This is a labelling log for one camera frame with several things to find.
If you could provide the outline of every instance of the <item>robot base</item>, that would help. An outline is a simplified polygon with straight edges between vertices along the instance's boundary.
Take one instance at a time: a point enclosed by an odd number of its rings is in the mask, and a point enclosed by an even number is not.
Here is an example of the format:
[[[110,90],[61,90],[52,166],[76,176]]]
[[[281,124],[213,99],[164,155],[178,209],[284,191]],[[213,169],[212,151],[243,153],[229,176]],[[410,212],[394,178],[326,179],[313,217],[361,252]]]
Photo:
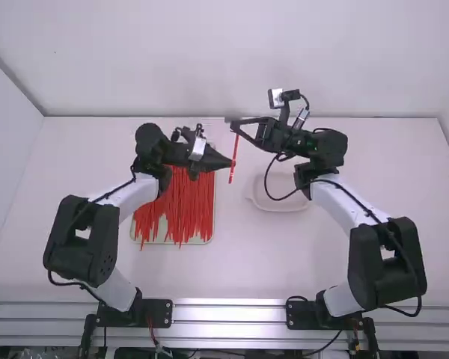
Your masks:
[[[362,330],[362,315],[332,318],[323,316],[315,301],[287,301],[286,326],[292,331],[309,330]]]
[[[140,310],[122,313],[100,304],[97,311],[97,327],[170,328],[173,301],[169,299],[139,299],[135,301]]]

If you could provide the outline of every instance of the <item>black cable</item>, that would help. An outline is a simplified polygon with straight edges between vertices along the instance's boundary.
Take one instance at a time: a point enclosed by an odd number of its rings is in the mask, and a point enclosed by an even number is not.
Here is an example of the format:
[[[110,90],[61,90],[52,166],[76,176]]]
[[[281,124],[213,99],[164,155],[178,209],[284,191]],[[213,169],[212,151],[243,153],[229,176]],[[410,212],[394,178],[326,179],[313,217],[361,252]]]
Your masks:
[[[281,153],[278,153],[276,156],[274,156],[274,157],[272,158],[271,162],[270,162],[269,165],[268,165],[268,168],[266,169],[266,172],[264,173],[264,191],[266,192],[266,195],[267,195],[270,199],[276,200],[276,201],[285,200],[285,199],[291,197],[293,194],[295,194],[297,191],[300,190],[300,188],[293,189],[290,193],[284,195],[283,197],[278,197],[278,198],[273,197],[273,196],[269,193],[269,191],[268,191],[268,173],[269,173],[269,170],[271,169],[272,164],[275,162],[276,159],[278,159],[278,157],[279,157],[280,155],[281,155]]]
[[[301,295],[291,295],[287,300],[286,303],[288,303],[291,299],[301,299],[302,301],[309,301],[306,297],[303,297]]]
[[[84,283],[80,282],[56,282],[52,277],[52,271],[48,270],[48,281],[53,284],[54,286],[79,286],[80,289],[84,289],[88,292],[89,295],[91,295],[93,298],[95,298],[99,303],[107,305],[104,300],[102,300],[100,297],[98,297],[95,293],[91,291],[90,288]]]
[[[300,299],[300,300],[302,300],[302,301],[308,301],[308,299],[307,299],[306,297],[303,297],[302,295],[291,295],[291,296],[286,300],[286,306],[290,303],[290,301],[291,301],[292,299]],[[313,354],[322,352],[323,350],[325,350],[326,348],[328,348],[332,343],[334,343],[335,340],[339,337],[339,335],[340,335],[342,332],[343,332],[343,330],[341,329],[340,331],[338,331],[338,332],[336,333],[335,337],[333,337],[329,342],[326,343],[325,346],[323,346],[322,348],[319,348],[319,349],[317,349],[317,350],[313,350],[313,351],[311,351],[311,352],[304,353],[304,354],[303,354],[303,357],[306,358],[308,355],[313,355]]]
[[[316,349],[316,350],[312,350],[311,352],[307,352],[307,353],[304,353],[303,354],[303,358],[307,358],[307,357],[309,357],[309,355],[313,355],[313,354],[317,354],[317,353],[320,353],[320,352],[323,352],[323,351],[325,351],[332,343],[334,343],[335,341],[336,341],[336,339],[340,336],[340,334],[343,332],[343,330],[341,329],[341,330],[339,330],[337,333],[336,333],[336,335],[334,336],[334,338],[332,338],[331,340],[329,340],[328,341],[328,343],[325,345],[325,346],[323,346],[323,347],[321,347],[321,348],[319,348],[319,349]]]
[[[200,349],[195,349],[195,351],[188,356],[188,359],[193,358],[195,356],[195,354],[198,353],[199,350]]]
[[[83,215],[83,213],[85,213],[87,211],[87,209],[97,203],[100,202],[101,200],[104,200],[106,198],[109,198],[112,194],[114,194],[117,191],[120,191],[121,189],[127,187],[128,185],[131,185],[132,183],[134,183],[136,181],[136,175],[135,172],[133,171],[133,165],[130,166],[129,170],[132,173],[132,179],[129,181],[126,181],[125,183],[119,185],[118,187],[113,188],[111,191],[106,192],[105,194],[102,194],[101,196],[99,196],[98,198],[95,198],[94,200],[88,202],[87,204],[85,204],[83,206],[83,208],[76,214],[76,216],[73,218],[73,220],[71,221],[70,225],[67,228],[67,233],[68,231],[71,229],[71,227],[76,224],[76,222],[79,220],[79,218]]]
[[[307,99],[306,96],[303,95],[302,93],[299,94],[299,95],[300,95],[301,98],[306,102],[306,111],[309,111],[309,101],[308,101],[308,99]]]
[[[332,130],[332,129],[329,129],[328,127],[317,127],[316,129],[313,130],[313,133],[321,132],[321,131],[329,131],[329,130]]]

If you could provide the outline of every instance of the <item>red straw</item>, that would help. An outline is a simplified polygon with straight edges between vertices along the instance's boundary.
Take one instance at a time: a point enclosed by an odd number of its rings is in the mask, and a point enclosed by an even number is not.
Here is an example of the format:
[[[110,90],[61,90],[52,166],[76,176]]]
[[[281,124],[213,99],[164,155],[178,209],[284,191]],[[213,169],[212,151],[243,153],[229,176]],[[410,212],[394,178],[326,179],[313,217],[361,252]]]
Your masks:
[[[228,184],[231,184],[233,182],[234,167],[236,166],[236,155],[238,153],[238,140],[239,140],[239,135],[236,134],[236,137],[234,139],[234,151],[233,151],[233,161],[231,162],[230,179],[227,181]]]

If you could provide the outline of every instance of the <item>white backdrop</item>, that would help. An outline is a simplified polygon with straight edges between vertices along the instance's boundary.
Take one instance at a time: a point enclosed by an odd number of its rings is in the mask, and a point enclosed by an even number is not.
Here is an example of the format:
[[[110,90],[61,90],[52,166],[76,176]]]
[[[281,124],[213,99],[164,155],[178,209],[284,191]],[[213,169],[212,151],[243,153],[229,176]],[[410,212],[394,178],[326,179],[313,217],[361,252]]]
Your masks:
[[[43,121],[0,70],[0,230]]]
[[[440,117],[449,0],[0,1],[0,57],[47,114]]]

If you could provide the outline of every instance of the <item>metal frame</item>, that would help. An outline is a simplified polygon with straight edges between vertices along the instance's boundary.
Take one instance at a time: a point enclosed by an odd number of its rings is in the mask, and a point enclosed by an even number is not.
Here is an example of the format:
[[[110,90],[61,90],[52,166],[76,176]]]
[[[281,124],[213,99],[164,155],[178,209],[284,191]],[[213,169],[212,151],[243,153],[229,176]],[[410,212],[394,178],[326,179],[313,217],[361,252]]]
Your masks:
[[[335,331],[290,331],[285,300],[174,299],[173,325],[157,329],[171,348],[317,349]],[[412,310],[411,307],[400,307]],[[77,346],[85,316],[97,304],[86,302],[0,302],[0,346]],[[424,307],[410,319],[390,310],[369,313],[382,350],[449,351],[449,307]],[[346,349],[343,333],[331,349]],[[103,345],[103,329],[92,346]],[[152,347],[144,328],[108,328],[108,347]]]

